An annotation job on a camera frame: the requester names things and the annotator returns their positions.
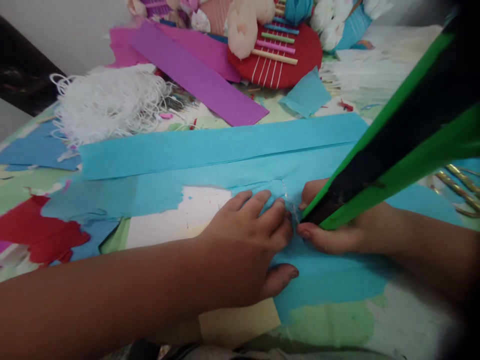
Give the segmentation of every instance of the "child's hand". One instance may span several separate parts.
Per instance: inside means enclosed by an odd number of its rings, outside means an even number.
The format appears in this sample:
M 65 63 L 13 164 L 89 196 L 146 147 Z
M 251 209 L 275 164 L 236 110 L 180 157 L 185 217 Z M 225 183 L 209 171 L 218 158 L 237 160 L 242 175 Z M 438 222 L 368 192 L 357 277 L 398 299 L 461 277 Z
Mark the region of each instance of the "child's hand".
M 269 269 L 276 253 L 293 236 L 292 214 L 277 199 L 259 216 L 271 192 L 238 193 L 198 236 L 198 247 L 211 273 L 207 289 L 212 308 L 240 307 L 278 295 L 299 275 L 289 264 Z
M 309 181 L 301 193 L 300 210 L 314 199 L 328 179 Z M 319 251 L 327 254 L 350 252 L 395 255 L 407 247 L 410 228 L 406 226 L 402 210 L 386 202 L 365 211 L 351 224 L 335 231 L 325 231 L 313 223 L 302 223 L 297 233 L 310 241 Z

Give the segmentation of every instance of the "pink stick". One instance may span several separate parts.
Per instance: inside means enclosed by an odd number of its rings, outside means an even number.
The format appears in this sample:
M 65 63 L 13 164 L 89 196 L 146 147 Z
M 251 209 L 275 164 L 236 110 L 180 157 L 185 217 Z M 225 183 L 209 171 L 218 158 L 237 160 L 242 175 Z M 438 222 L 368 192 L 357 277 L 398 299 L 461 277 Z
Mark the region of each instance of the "pink stick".
M 283 52 L 289 53 L 289 54 L 295 54 L 295 49 L 294 48 L 286 47 L 286 46 L 282 46 L 282 45 L 277 45 L 277 44 L 274 44 L 273 42 L 257 40 L 256 44 L 258 46 L 262 46 L 262 47 L 265 47 L 265 48 L 278 50 L 278 51 L 283 51 Z

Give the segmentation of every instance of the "child's arm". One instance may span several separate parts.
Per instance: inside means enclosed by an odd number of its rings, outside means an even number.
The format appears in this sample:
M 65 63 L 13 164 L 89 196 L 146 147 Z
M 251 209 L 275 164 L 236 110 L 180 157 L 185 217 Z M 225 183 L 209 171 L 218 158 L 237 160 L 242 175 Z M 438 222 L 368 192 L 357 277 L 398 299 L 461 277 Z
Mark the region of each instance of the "child's arm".
M 327 180 L 310 181 L 302 193 L 304 209 Z M 479 233 L 383 202 L 336 231 L 300 224 L 300 236 L 329 254 L 376 253 L 391 257 L 419 278 L 456 300 L 475 282 L 480 259 Z
M 183 319 L 277 295 L 292 237 L 281 200 L 239 193 L 196 238 L 49 267 L 0 284 L 0 359 L 96 358 Z

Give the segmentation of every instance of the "finger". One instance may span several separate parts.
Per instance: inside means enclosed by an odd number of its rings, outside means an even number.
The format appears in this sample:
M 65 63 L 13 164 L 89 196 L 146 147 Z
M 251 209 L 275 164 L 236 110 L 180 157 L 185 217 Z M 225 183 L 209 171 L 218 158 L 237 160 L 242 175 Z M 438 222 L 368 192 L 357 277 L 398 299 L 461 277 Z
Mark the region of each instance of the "finger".
M 279 197 L 273 202 L 273 205 L 263 213 L 259 218 L 262 230 L 271 235 L 282 223 L 287 210 L 285 209 L 285 200 Z
M 277 253 L 283 248 L 285 248 L 294 236 L 294 229 L 292 228 L 291 220 L 292 215 L 290 214 L 290 212 L 287 212 L 287 216 L 283 218 L 280 226 L 270 237 L 273 242 L 274 249 Z
M 356 228 L 326 231 L 311 222 L 299 224 L 296 232 L 318 251 L 335 255 L 358 251 L 363 237 L 362 230 Z
M 307 182 L 301 192 L 301 203 L 298 208 L 302 211 L 305 210 L 328 181 L 329 180 L 326 178 Z
M 257 192 L 246 204 L 241 208 L 241 212 L 247 214 L 250 218 L 258 218 L 267 201 L 272 196 L 270 190 L 262 190 Z
M 245 202 L 252 197 L 252 194 L 253 193 L 251 190 L 239 192 L 237 195 L 228 200 L 225 205 L 223 205 L 222 209 L 238 211 L 242 208 Z
M 299 276 L 298 269 L 290 264 L 272 267 L 266 273 L 265 283 L 260 290 L 260 300 L 272 298 L 287 287 L 290 280 Z

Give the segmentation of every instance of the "blue stick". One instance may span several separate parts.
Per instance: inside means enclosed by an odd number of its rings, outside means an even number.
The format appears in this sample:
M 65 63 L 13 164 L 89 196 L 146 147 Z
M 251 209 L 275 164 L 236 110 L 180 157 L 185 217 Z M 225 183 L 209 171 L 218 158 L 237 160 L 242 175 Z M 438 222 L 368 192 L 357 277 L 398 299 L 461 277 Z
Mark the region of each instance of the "blue stick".
M 298 30 L 289 29 L 289 28 L 286 28 L 286 27 L 281 27 L 281 26 L 272 25 L 272 24 L 265 24 L 265 25 L 263 25 L 263 27 L 266 28 L 266 29 L 275 30 L 275 31 L 278 31 L 278 32 L 281 32 L 281 33 L 289 33 L 289 34 L 294 34 L 294 35 L 299 34 Z
M 276 22 L 276 23 L 285 24 L 285 25 L 288 25 L 288 24 L 289 24 L 289 23 L 287 22 L 287 20 L 282 19 L 281 17 L 277 17 L 277 16 L 275 16 L 275 17 L 273 18 L 273 21 Z

